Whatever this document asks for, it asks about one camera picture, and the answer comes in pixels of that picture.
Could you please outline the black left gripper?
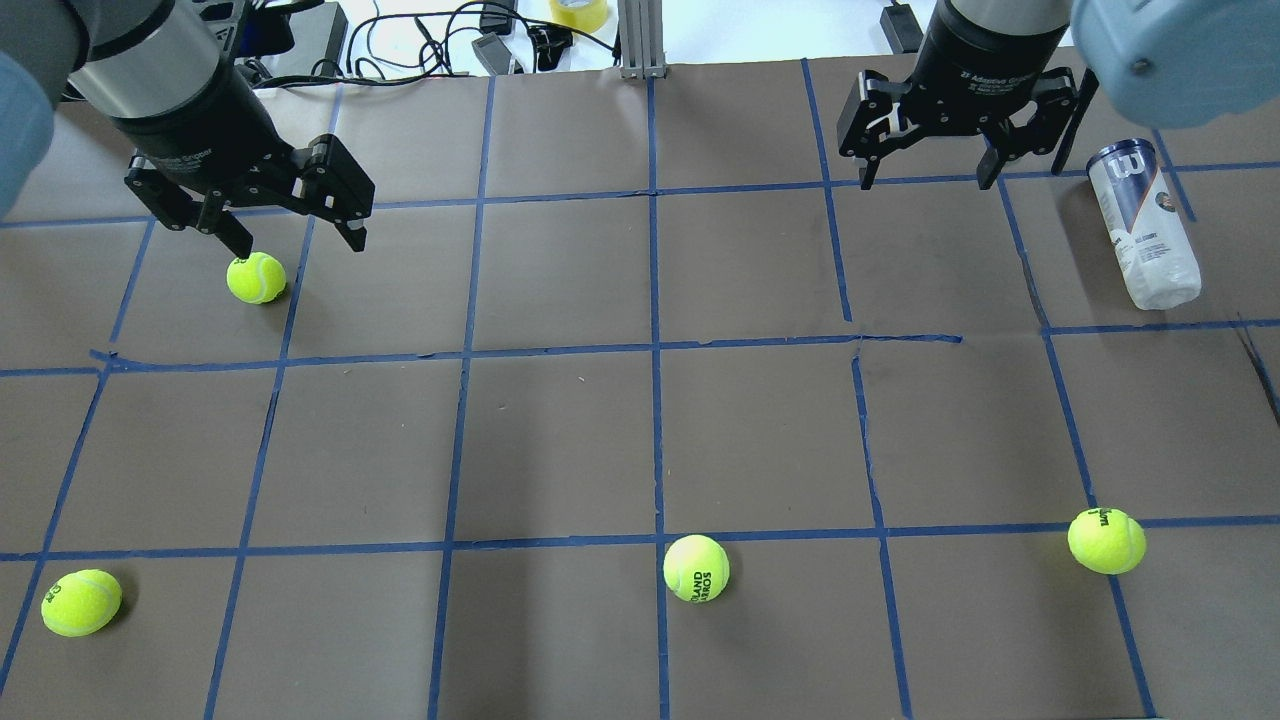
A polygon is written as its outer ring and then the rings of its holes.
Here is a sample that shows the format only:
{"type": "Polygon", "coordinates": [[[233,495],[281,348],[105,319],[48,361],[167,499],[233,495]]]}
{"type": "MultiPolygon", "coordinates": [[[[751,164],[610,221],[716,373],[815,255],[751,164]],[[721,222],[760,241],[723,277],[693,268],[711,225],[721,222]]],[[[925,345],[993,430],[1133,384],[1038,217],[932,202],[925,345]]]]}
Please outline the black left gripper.
{"type": "MultiPolygon", "coordinates": [[[[170,231],[196,229],[220,241],[236,259],[248,259],[253,236],[214,196],[237,184],[268,155],[275,161],[293,152],[276,132],[266,108],[246,78],[227,60],[196,96],[168,113],[109,120],[155,168],[131,165],[125,187],[159,224],[170,231]]],[[[317,136],[294,152],[307,214],[335,227],[355,252],[366,249],[365,223],[372,215],[376,186],[334,135],[317,136]]]]}

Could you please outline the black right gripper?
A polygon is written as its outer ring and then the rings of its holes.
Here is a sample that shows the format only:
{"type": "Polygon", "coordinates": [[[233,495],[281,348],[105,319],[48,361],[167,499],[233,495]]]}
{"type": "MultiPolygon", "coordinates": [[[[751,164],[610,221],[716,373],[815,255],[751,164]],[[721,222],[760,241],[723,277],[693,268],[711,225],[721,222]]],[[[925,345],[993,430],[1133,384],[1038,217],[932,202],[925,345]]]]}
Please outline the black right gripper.
{"type": "Polygon", "coordinates": [[[984,136],[982,190],[1028,152],[1052,154],[1060,174],[1100,90],[1050,67],[1069,22],[1068,10],[933,12],[906,77],[864,69],[847,94],[838,151],[855,161],[860,188],[874,184],[882,158],[943,136],[984,136]]]}

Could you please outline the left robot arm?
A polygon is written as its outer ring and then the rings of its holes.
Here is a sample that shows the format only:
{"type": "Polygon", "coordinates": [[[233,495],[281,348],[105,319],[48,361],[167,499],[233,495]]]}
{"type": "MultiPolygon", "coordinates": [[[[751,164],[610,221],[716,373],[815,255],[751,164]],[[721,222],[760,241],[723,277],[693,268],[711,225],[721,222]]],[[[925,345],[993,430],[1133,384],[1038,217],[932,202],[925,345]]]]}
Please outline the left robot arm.
{"type": "Polygon", "coordinates": [[[366,246],[375,184],[334,135],[296,149],[187,1],[3,4],[3,210],[52,142],[65,87],[134,145],[124,182],[174,231],[247,259],[237,208],[284,208],[366,246]]]}

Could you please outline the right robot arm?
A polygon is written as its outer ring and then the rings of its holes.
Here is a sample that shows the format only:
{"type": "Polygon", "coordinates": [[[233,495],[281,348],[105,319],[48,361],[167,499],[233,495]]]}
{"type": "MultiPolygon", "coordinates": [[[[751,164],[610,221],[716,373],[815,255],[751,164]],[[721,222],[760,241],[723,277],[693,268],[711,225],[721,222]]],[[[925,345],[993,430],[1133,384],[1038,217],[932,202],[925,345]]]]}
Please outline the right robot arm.
{"type": "Polygon", "coordinates": [[[860,73],[838,151],[865,190],[884,158],[931,137],[984,138],[984,190],[1028,154],[1059,174],[1098,92],[1156,129],[1272,100],[1277,37],[1275,1],[940,1],[905,81],[860,73]]]}

